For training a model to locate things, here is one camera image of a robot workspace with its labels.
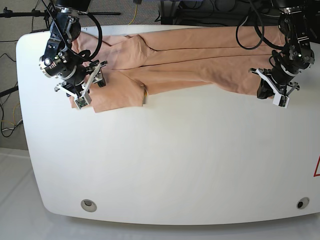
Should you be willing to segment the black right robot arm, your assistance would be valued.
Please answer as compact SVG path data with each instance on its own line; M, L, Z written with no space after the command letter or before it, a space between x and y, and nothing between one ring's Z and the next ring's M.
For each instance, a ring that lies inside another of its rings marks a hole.
M107 62L95 59L102 46L102 28L97 19L89 12L89 0L58 0L52 9L45 9L52 19L50 37L40 58L40 69L49 78L62 80L54 90L62 90L76 100L90 92L90 85L106 86L101 68ZM98 30L98 43L94 52L88 49L79 53L72 49L73 42L80 36L79 14L87 15Z

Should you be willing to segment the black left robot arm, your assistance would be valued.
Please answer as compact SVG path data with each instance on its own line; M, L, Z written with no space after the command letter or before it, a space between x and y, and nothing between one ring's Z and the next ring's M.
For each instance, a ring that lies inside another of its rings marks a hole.
M315 62L311 43L320 42L320 2L318 0L272 0L270 5L279 10L278 28L284 35L284 46L271 43L265 36L262 13L250 1L248 15L238 24L243 26L254 15L254 29L260 38L258 44L265 43L272 48L269 58L271 69L251 68L249 71L260 76L257 90L258 99L273 98L273 104L286 108L289 95L300 90L293 81L302 70Z

